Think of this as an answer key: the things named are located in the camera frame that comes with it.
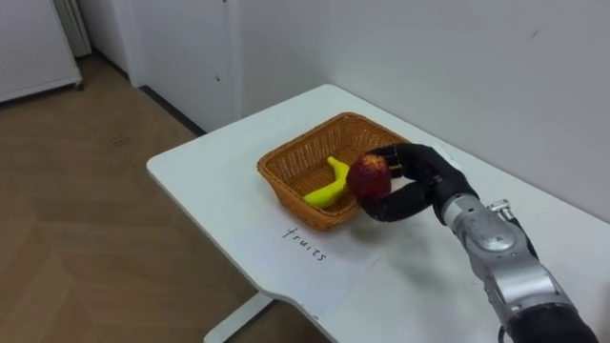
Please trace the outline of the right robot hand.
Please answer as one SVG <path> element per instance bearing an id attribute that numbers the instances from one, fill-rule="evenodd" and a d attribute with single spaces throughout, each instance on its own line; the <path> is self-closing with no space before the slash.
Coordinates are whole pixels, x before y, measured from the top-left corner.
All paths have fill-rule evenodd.
<path id="1" fill-rule="evenodd" d="M 358 204 L 380 222 L 397 222 L 432 207 L 440 222 L 444 204 L 459 194 L 478 194 L 462 171 L 453 167 L 435 149 L 414 143 L 400 143 L 377 148 L 371 154 L 389 164 L 393 178 L 411 182 L 378 199 L 360 199 Z"/>

